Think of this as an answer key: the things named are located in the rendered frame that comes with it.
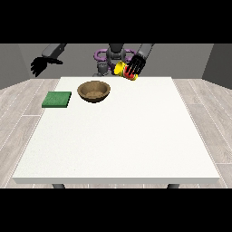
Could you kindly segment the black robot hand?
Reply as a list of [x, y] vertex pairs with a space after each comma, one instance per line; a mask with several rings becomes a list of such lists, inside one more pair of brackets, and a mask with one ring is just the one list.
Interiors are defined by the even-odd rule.
[[131, 58], [125, 72], [128, 75], [140, 74], [145, 64], [146, 60], [141, 55], [136, 54]]
[[31, 71], [38, 77], [47, 67], [47, 64], [63, 64], [62, 61], [51, 57], [36, 57], [31, 63]]

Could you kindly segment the yellow cup with melon print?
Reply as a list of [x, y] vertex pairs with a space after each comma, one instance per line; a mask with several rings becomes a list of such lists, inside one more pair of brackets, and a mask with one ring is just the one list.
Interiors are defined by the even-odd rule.
[[114, 74], [126, 78], [131, 81], [135, 81], [138, 78], [137, 74], [126, 72], [128, 65], [123, 61], [119, 61], [116, 63], [114, 68]]

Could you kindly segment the green square pad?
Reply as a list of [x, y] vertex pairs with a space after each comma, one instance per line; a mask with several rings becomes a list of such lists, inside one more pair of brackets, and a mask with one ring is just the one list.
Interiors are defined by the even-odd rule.
[[66, 108], [72, 96], [71, 92], [48, 92], [43, 100], [43, 108]]

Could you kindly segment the brown wooden bowl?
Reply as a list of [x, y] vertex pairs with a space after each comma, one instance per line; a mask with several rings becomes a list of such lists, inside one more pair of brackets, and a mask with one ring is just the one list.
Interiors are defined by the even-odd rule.
[[103, 101], [109, 95], [110, 91], [110, 85], [101, 81], [84, 82], [77, 89], [79, 96], [90, 103]]

